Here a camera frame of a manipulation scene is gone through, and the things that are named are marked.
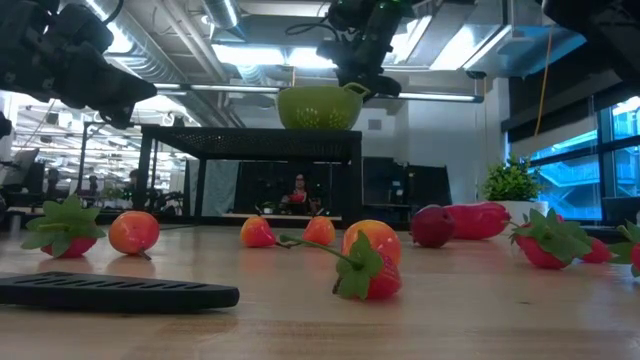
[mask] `window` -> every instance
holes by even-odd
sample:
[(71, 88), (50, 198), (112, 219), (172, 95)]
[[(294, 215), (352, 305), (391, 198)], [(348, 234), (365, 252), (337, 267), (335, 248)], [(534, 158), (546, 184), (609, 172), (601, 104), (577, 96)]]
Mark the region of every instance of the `window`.
[(539, 150), (531, 164), (543, 186), (540, 201), (567, 219), (609, 224), (603, 219), (603, 197), (640, 197), (640, 140), (629, 140), (640, 135), (640, 97), (604, 109), (597, 118), (602, 131)]
[(578, 149), (595, 146), (598, 143), (598, 131), (593, 130), (588, 133), (578, 135), (572, 139), (565, 140), (561, 143), (549, 146), (548, 148), (536, 151), (531, 160), (543, 159), (549, 156), (568, 153)]
[(631, 99), (611, 107), (613, 123), (613, 140), (625, 139), (640, 134), (640, 97)]
[(640, 196), (640, 148), (632, 146), (614, 152), (615, 197)]
[(600, 220), (600, 171), (595, 155), (542, 165), (539, 201), (567, 219)]

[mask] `wooden tabletop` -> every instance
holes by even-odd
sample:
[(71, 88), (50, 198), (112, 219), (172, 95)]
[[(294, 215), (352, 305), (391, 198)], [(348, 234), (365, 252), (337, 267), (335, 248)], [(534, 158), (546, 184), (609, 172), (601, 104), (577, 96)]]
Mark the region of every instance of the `wooden tabletop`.
[[(282, 230), (299, 234), (299, 230)], [(153, 262), (107, 241), (51, 260), (0, 234), (0, 271), (50, 270), (238, 286), (236, 308), (202, 315), (53, 312), (0, 306), (0, 359), (640, 359), (640, 286), (628, 267), (530, 267), (506, 239), (413, 248), (391, 301), (331, 294), (317, 249), (244, 249), (237, 228), (163, 231)]]

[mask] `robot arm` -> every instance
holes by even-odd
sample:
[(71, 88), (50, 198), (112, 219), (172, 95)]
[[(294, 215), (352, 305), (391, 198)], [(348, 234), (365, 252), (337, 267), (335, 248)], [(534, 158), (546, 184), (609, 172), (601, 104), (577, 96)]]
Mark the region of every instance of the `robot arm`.
[[(72, 108), (100, 112), (125, 128), (135, 103), (157, 94), (155, 86), (108, 64), (113, 42), (108, 21), (59, 0), (0, 0), (0, 89), (40, 101), (60, 99)], [(122, 1), (116, 13), (122, 8)]]

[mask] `strawberry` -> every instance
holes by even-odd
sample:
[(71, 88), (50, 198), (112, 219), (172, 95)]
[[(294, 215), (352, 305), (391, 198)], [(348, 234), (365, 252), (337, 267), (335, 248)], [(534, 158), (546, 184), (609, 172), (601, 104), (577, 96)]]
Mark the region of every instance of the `strawberry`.
[(536, 267), (564, 269), (574, 258), (591, 252), (591, 239), (580, 228), (580, 224), (560, 221), (553, 209), (549, 210), (546, 217), (531, 209), (525, 221), (527, 224), (522, 226), (514, 224), (517, 227), (511, 235), (511, 243), (517, 243)]
[(336, 239), (336, 229), (328, 217), (315, 216), (307, 224), (302, 239), (326, 246)]
[(276, 245), (276, 236), (267, 220), (260, 216), (248, 218), (240, 230), (240, 239), (246, 247), (267, 247)]
[(361, 230), (358, 231), (358, 240), (351, 246), (349, 255), (287, 235), (280, 236), (280, 243), (305, 244), (323, 249), (340, 258), (336, 264), (338, 280), (334, 286), (334, 293), (343, 298), (382, 300), (392, 297), (402, 287), (400, 272), (393, 260), (375, 251), (367, 235)]
[(613, 255), (602, 241), (592, 237), (591, 238), (591, 252), (583, 256), (582, 261), (590, 264), (602, 264), (606, 263)]
[(612, 264), (631, 264), (631, 275), (640, 277), (640, 228), (630, 221), (627, 227), (618, 226), (618, 231), (629, 240), (609, 246), (616, 256), (609, 262)]
[(96, 240), (105, 237), (104, 231), (96, 226), (98, 208), (82, 208), (78, 196), (69, 196), (62, 204), (45, 201), (42, 205), (44, 216), (27, 223), (31, 236), (22, 243), (22, 248), (40, 248), (55, 257), (80, 257)]

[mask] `yellow cable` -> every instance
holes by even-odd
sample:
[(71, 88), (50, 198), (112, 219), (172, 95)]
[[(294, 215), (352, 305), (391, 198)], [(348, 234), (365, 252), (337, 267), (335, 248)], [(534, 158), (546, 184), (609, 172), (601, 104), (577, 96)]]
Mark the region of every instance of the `yellow cable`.
[(540, 94), (540, 109), (538, 110), (538, 123), (536, 124), (536, 132), (534, 137), (538, 136), (540, 132), (540, 123), (542, 122), (542, 111), (544, 109), (544, 96), (547, 92), (547, 77), (549, 76), (549, 61), (551, 60), (551, 46), (553, 44), (553, 28), (555, 24), (551, 24), (549, 29), (549, 42), (547, 44), (547, 62), (544, 66), (544, 77), (542, 78), (542, 93)]

